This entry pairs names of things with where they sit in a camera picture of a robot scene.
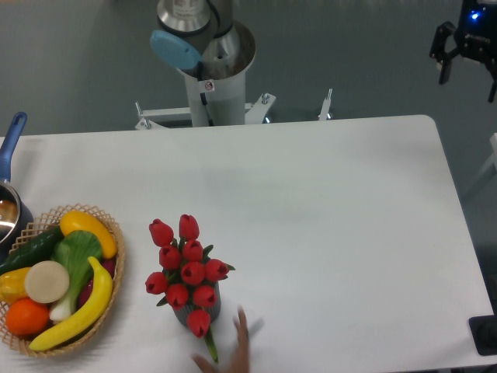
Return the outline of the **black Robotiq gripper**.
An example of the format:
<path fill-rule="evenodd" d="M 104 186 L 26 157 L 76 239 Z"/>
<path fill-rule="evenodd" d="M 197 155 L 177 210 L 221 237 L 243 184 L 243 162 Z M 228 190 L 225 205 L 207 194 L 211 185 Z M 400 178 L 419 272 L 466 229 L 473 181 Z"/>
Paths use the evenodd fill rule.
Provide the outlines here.
<path fill-rule="evenodd" d="M 457 47 L 446 50 L 449 37 L 454 35 Z M 440 66 L 440 85 L 450 78 L 452 60 L 458 55 L 480 63 L 491 63 L 489 72 L 492 86 L 488 101 L 494 102 L 497 90 L 496 72 L 496 1 L 470 1 L 461 3 L 457 29 L 452 22 L 445 22 L 436 28 L 429 56 Z"/>

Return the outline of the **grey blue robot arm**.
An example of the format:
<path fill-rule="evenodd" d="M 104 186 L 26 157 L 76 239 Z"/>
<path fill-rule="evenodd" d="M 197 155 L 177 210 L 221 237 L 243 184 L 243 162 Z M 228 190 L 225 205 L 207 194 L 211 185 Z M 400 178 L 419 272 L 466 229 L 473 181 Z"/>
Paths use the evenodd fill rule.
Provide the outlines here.
<path fill-rule="evenodd" d="M 160 1 L 157 17 L 152 50 L 196 81 L 236 76 L 255 57 L 253 36 L 233 19 L 230 1 Z M 436 28 L 429 56 L 440 66 L 440 84 L 449 80 L 457 56 L 483 64 L 495 77 L 496 3 L 462 2 L 457 24 L 445 22 Z"/>

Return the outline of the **person's hand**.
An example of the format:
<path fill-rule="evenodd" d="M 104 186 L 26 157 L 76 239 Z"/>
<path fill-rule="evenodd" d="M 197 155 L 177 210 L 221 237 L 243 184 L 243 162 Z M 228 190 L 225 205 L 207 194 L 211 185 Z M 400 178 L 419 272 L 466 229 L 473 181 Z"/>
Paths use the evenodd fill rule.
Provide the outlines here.
<path fill-rule="evenodd" d="M 215 372 L 250 372 L 250 339 L 254 337 L 265 323 L 263 318 L 257 319 L 251 325 L 248 323 L 245 310 L 238 307 L 238 317 L 234 319 L 237 341 L 234 344 L 227 363 L 211 364 L 205 357 L 194 354 L 191 358 L 203 373 Z"/>

